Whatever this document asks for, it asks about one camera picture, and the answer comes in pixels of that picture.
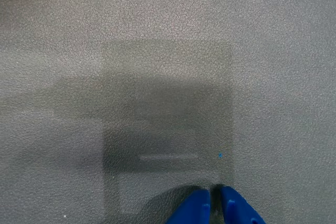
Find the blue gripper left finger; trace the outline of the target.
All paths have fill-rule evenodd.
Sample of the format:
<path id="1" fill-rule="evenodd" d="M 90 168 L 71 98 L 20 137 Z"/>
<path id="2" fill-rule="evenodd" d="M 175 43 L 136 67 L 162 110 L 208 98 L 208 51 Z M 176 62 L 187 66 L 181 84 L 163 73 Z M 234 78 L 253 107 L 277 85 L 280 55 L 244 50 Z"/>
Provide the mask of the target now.
<path id="1" fill-rule="evenodd" d="M 211 197 L 206 189 L 193 191 L 173 212 L 167 224 L 208 224 Z"/>

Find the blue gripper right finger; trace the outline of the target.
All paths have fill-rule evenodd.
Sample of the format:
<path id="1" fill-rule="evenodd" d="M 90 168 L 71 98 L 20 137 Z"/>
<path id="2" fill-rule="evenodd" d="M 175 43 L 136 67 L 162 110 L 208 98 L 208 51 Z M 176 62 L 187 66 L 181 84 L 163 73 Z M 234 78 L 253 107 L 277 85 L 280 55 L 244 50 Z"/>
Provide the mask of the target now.
<path id="1" fill-rule="evenodd" d="M 235 189 L 224 186 L 220 189 L 224 223 L 265 224 L 258 212 Z"/>

